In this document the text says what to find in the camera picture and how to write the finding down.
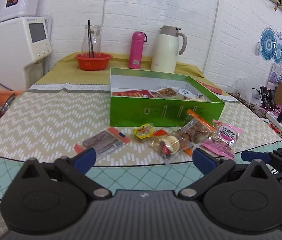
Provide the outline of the pink seed snack bag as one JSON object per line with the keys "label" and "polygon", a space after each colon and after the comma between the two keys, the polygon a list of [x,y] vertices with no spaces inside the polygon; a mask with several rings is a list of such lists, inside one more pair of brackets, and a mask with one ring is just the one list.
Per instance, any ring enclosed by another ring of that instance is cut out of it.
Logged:
{"label": "pink seed snack bag", "polygon": [[202,148],[215,155],[234,160],[236,143],[242,130],[217,120],[213,120],[213,126],[215,130],[201,143]]}

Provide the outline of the orange edged brown snack pack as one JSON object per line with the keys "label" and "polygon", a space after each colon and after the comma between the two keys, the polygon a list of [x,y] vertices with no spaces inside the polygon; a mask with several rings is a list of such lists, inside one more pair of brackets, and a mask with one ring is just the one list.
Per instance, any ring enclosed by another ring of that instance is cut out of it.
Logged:
{"label": "orange edged brown snack pack", "polygon": [[177,131],[177,134],[184,139],[200,144],[213,135],[215,127],[196,114],[193,110],[187,110],[184,126]]}

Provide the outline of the purple bar snack red ends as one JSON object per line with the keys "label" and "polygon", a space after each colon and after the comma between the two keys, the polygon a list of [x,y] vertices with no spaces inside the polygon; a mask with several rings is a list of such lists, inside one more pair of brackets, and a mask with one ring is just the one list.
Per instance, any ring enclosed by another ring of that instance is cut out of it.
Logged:
{"label": "purple bar snack red ends", "polygon": [[81,153],[83,150],[93,148],[98,157],[102,154],[110,154],[130,141],[124,133],[114,127],[109,127],[93,137],[84,140],[81,144],[74,145],[74,150],[76,153]]}

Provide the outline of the clear pack round biscuits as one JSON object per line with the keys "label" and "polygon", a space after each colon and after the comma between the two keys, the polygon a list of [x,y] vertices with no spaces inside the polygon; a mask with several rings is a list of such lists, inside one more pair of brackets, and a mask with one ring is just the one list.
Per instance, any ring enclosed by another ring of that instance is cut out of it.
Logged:
{"label": "clear pack round biscuits", "polygon": [[192,156],[196,145],[173,129],[159,129],[149,137],[149,144],[165,164],[171,164],[182,152]]}

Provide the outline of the small yellow jelly cup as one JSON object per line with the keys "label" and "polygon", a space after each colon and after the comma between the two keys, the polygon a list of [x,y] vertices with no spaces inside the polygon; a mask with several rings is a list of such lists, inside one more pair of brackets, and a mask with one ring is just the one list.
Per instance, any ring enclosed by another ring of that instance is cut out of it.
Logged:
{"label": "small yellow jelly cup", "polygon": [[153,127],[153,124],[144,124],[138,128],[135,128],[133,130],[133,134],[138,139],[143,140],[143,139],[151,137],[154,131],[155,129]]}

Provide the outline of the white blue snack bag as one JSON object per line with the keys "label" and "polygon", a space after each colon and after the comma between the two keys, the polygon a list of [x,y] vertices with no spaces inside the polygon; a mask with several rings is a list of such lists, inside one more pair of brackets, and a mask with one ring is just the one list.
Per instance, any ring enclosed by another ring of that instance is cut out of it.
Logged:
{"label": "white blue snack bag", "polygon": [[203,95],[194,94],[191,91],[182,88],[178,91],[178,94],[183,96],[184,100],[190,100],[190,101],[203,100]]}

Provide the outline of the white power strip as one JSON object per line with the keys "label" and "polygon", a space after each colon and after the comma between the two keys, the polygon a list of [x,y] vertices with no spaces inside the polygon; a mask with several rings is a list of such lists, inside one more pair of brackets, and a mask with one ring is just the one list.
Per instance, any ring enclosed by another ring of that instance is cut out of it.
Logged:
{"label": "white power strip", "polygon": [[266,117],[269,119],[269,121],[274,124],[281,132],[282,132],[282,123],[280,123],[278,120],[277,120],[277,117],[271,113],[271,112],[267,112],[266,113]]}

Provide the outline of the beige zigzag mat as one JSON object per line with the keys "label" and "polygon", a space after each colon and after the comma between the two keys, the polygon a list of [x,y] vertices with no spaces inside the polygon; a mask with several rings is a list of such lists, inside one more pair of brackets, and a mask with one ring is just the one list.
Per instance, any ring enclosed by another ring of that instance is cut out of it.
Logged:
{"label": "beige zigzag mat", "polygon": [[[53,162],[76,154],[75,144],[107,129],[110,93],[25,92],[0,120],[0,157],[26,161],[30,157]],[[219,120],[242,130],[235,152],[282,141],[272,128],[240,102],[225,102]],[[119,127],[131,141],[99,166],[163,164],[148,144],[133,136],[130,127]]]}

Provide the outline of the red envelope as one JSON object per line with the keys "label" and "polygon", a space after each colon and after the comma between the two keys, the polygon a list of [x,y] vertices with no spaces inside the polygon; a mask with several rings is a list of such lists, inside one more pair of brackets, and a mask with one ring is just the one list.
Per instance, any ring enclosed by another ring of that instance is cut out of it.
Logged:
{"label": "red envelope", "polygon": [[202,86],[204,86],[205,88],[207,88],[208,90],[210,90],[211,92],[217,94],[217,95],[222,95],[223,94],[223,90],[221,90],[220,88],[217,87],[213,87],[211,85],[208,85],[206,83],[203,83],[201,81],[198,81],[198,83],[200,83]]}

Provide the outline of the green cardboard box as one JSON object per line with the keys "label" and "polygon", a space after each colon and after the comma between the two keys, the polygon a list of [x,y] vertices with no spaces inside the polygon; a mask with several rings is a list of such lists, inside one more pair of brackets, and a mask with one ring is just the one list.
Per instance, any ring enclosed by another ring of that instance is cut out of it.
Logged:
{"label": "green cardboard box", "polygon": [[[203,100],[184,100],[180,89],[203,95]],[[207,122],[219,119],[225,103],[192,77],[112,68],[110,70],[110,125],[137,127],[182,126],[191,109]]]}

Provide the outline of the red plastic basket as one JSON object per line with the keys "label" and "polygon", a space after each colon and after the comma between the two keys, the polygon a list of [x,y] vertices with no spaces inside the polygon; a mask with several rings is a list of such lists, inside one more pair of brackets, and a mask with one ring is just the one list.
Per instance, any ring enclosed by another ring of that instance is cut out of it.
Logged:
{"label": "red plastic basket", "polygon": [[85,71],[96,71],[96,70],[104,70],[110,59],[112,59],[112,55],[106,53],[100,53],[99,57],[88,57],[82,56],[81,54],[77,54],[74,57],[78,62],[78,67],[81,70]]}

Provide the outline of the blue paper fan decoration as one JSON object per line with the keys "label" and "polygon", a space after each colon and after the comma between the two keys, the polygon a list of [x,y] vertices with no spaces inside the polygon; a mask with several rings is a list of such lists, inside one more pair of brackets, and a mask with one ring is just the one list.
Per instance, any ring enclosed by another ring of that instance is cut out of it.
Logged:
{"label": "blue paper fan decoration", "polygon": [[256,45],[255,54],[265,61],[273,60],[275,64],[282,61],[282,33],[268,27],[262,31]]}

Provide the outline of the black straws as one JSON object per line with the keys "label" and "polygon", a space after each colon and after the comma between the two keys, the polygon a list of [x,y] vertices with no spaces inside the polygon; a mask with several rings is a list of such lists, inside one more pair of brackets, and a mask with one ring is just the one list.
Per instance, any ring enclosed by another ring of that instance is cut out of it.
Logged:
{"label": "black straws", "polygon": [[88,20],[88,51],[89,51],[89,57],[94,58],[90,20]]}

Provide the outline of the white water dispenser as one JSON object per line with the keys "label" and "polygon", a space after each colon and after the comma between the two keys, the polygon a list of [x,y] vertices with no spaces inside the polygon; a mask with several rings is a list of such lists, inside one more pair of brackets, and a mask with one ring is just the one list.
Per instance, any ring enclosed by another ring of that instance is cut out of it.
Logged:
{"label": "white water dispenser", "polygon": [[43,17],[1,22],[0,90],[27,90],[43,77],[42,60],[51,53]]}

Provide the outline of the clear glass carafe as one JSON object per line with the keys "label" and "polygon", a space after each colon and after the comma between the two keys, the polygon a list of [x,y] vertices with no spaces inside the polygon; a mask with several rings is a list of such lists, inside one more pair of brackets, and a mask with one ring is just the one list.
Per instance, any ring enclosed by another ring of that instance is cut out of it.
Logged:
{"label": "clear glass carafe", "polygon": [[99,58],[101,54],[101,27],[86,25],[81,46],[81,55],[88,58]]}

